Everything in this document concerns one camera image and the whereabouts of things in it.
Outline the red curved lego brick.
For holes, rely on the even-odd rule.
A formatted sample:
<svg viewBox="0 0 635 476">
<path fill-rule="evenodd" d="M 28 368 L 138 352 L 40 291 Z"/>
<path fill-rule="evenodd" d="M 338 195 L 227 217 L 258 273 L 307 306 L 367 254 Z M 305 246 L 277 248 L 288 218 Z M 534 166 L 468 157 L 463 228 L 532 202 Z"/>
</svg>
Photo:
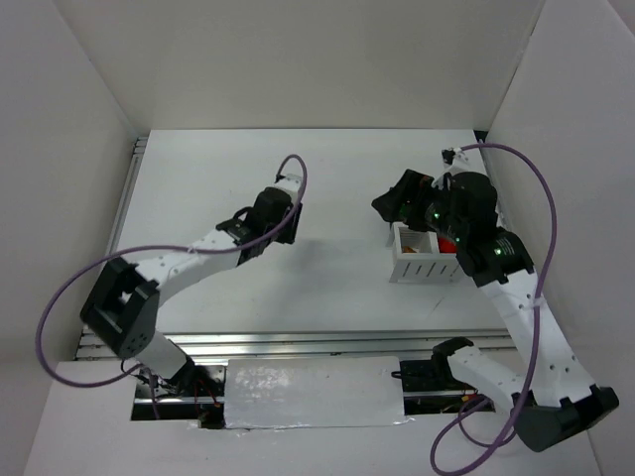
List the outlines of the red curved lego brick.
<svg viewBox="0 0 635 476">
<path fill-rule="evenodd" d="M 455 244 L 452 243 L 451 241 L 443 238 L 443 237 L 439 237 L 438 238 L 438 247 L 439 247 L 439 251 L 442 254 L 455 254 L 456 253 Z"/>
</svg>

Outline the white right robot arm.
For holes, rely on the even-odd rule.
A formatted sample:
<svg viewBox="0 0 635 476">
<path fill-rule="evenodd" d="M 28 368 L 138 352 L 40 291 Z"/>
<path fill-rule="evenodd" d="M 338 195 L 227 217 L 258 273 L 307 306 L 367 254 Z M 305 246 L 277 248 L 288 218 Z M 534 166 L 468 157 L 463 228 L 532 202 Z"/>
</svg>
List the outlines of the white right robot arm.
<svg viewBox="0 0 635 476">
<path fill-rule="evenodd" d="M 528 366 L 523 384 L 466 338 L 434 354 L 453 379 L 469 384 L 515 416 L 513 428 L 542 452 L 602 421 L 619 406 L 580 364 L 542 295 L 539 273 L 521 239 L 498 223 L 497 191 L 480 173 L 434 179 L 412 170 L 372 200 L 388 223 L 434 232 L 455 246 L 462 271 L 494 304 Z"/>
</svg>

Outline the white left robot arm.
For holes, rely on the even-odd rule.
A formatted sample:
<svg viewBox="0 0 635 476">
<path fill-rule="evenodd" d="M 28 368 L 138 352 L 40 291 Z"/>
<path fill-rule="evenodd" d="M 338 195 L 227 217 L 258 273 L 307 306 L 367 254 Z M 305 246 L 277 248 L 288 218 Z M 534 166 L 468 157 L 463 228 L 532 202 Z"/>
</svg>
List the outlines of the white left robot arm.
<svg viewBox="0 0 635 476">
<path fill-rule="evenodd" d="M 300 178 L 279 176 L 252 206 L 183 252 L 138 263 L 109 260 L 83 305 L 81 320 L 118 358 L 135 359 L 169 386 L 188 389 L 203 371 L 156 329 L 160 307 L 200 281 L 259 257 L 272 243 L 292 244 L 303 190 Z"/>
</svg>

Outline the white slotted container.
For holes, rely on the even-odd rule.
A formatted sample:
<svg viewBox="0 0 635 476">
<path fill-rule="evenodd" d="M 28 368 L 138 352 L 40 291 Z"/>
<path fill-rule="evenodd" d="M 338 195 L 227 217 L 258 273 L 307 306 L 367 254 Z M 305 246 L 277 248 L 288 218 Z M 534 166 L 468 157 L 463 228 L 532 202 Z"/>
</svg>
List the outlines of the white slotted container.
<svg viewBox="0 0 635 476">
<path fill-rule="evenodd" d="M 393 284 L 453 285 L 459 283 L 464 272 L 455 254 L 442 254 L 435 232 L 419 232 L 404 223 L 391 225 L 388 247 L 392 251 L 393 270 L 389 282 Z M 405 254 L 403 246 L 419 251 Z"/>
</svg>

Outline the white taped cover panel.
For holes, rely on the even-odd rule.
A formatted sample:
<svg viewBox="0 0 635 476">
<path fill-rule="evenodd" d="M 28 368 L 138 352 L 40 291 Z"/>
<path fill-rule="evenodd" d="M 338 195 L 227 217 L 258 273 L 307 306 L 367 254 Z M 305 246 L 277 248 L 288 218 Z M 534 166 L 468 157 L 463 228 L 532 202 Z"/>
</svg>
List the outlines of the white taped cover panel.
<svg viewBox="0 0 635 476">
<path fill-rule="evenodd" d="M 224 387 L 232 429 L 373 427 L 406 421 L 399 360 L 384 357 L 233 359 Z"/>
</svg>

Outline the aluminium front rail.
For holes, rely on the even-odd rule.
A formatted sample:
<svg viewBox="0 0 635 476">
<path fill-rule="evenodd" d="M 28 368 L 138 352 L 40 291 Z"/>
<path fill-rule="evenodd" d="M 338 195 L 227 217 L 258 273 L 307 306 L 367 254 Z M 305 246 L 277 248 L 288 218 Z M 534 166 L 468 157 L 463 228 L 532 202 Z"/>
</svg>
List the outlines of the aluminium front rail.
<svg viewBox="0 0 635 476">
<path fill-rule="evenodd" d="M 175 334 L 167 337 L 183 348 L 196 362 L 216 362 L 231 358 L 297 358 L 388 354 L 423 355 L 455 337 L 465 337 L 488 351 L 513 350 L 507 331 L 425 330 L 350 331 L 334 333 L 253 333 Z"/>
</svg>

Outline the aluminium rail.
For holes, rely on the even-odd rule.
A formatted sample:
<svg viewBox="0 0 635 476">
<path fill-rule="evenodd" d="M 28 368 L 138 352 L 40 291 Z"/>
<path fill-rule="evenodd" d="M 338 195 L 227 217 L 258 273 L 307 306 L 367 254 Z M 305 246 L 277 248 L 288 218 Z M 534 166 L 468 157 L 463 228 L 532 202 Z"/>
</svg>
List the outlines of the aluminium rail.
<svg viewBox="0 0 635 476">
<path fill-rule="evenodd" d="M 216 362 L 231 358 L 297 358 L 388 354 L 423 355 L 455 337 L 465 337 L 488 351 L 513 350 L 507 331 L 425 330 L 350 331 L 334 333 L 253 333 L 175 334 L 167 337 L 183 348 L 196 362 Z"/>
<path fill-rule="evenodd" d="M 117 339 L 119 336 L 119 328 L 116 326 L 116 322 L 110 318 L 110 315 L 102 317 L 100 313 L 102 310 L 105 310 L 105 306 L 110 302 L 114 303 L 115 309 L 118 310 L 116 298 L 110 291 L 112 287 L 117 285 L 117 269 L 111 272 L 111 267 L 108 265 L 108 262 L 113 260 L 112 255 L 117 251 L 148 139 L 148 136 L 139 137 L 134 143 L 128 172 L 111 227 L 110 237 L 106 247 L 106 255 L 104 256 L 104 261 L 96 265 L 99 276 L 80 312 L 80 318 L 86 328 L 82 334 L 90 331 L 98 340 L 98 344 L 107 348 L 110 348 L 109 344 L 111 340 Z"/>
</svg>

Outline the aluminium left side rail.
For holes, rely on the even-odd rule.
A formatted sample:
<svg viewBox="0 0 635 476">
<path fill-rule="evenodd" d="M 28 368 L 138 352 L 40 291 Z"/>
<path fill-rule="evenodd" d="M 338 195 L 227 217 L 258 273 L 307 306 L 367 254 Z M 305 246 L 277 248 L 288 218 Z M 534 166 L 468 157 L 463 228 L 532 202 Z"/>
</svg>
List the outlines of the aluminium left side rail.
<svg viewBox="0 0 635 476">
<path fill-rule="evenodd" d="M 119 336 L 119 328 L 116 326 L 116 322 L 110 318 L 110 315 L 102 317 L 100 313 L 102 310 L 105 310 L 105 306 L 110 302 L 114 303 L 115 309 L 118 310 L 116 298 L 110 291 L 112 287 L 117 285 L 117 269 L 111 272 L 111 267 L 108 265 L 108 262 L 113 260 L 112 255 L 117 251 L 148 139 L 148 136 L 139 137 L 134 143 L 128 172 L 111 227 L 110 237 L 106 247 L 106 255 L 104 256 L 104 261 L 96 265 L 99 276 L 80 312 L 80 318 L 86 328 L 82 334 L 90 331 L 98 340 L 98 344 L 107 348 L 110 348 L 109 344 L 111 340 L 117 339 Z"/>
</svg>

